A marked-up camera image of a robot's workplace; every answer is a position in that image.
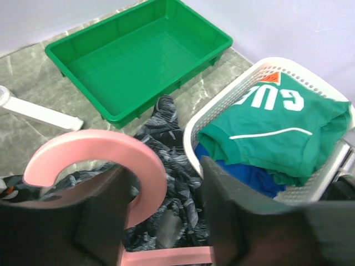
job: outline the green t-shirt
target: green t-shirt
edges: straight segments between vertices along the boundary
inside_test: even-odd
[[[324,98],[285,73],[275,75],[250,88],[198,138],[214,160],[261,167],[278,184],[302,186],[346,132],[350,103]]]

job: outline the white pipe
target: white pipe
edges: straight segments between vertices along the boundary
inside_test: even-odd
[[[31,119],[41,124],[54,126],[65,132],[80,130],[84,121],[78,117],[63,114],[52,109],[30,103],[11,95],[4,86],[0,86],[0,114],[8,112]]]

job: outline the hanger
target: hanger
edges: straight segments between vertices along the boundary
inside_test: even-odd
[[[129,205],[126,228],[141,223],[156,212],[166,195],[167,183],[163,164],[145,144],[114,131],[82,130],[51,139],[31,158],[24,172],[24,180],[34,186],[52,186],[60,172],[69,165],[97,159],[124,166],[132,171],[140,182],[140,192]],[[117,265],[120,266],[169,266],[212,262],[211,247],[142,252],[127,252],[122,249],[117,250],[117,253],[119,252],[121,259]]]

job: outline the plastic tray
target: plastic tray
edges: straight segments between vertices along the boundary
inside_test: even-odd
[[[45,52],[102,117],[121,128],[213,65],[232,42],[179,0],[150,0]]]

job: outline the laundry basket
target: laundry basket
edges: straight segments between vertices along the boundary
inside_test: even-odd
[[[348,101],[344,95],[316,74],[291,60],[277,57],[260,60],[217,94],[187,123],[184,132],[185,153],[194,169],[201,176],[202,170],[200,163],[194,153],[194,148],[198,143],[197,133],[211,120],[235,103],[247,89],[276,71],[281,71],[294,77],[307,89],[318,93],[322,97],[337,101]],[[352,121],[349,129],[353,128],[355,125],[355,109],[353,106],[351,106],[351,114]],[[287,186],[287,189],[280,192],[275,200],[290,205],[318,201],[327,186],[336,176],[339,167],[342,165],[349,151],[350,147],[344,141],[339,141],[327,163],[325,163],[322,169],[317,171],[303,187]]]

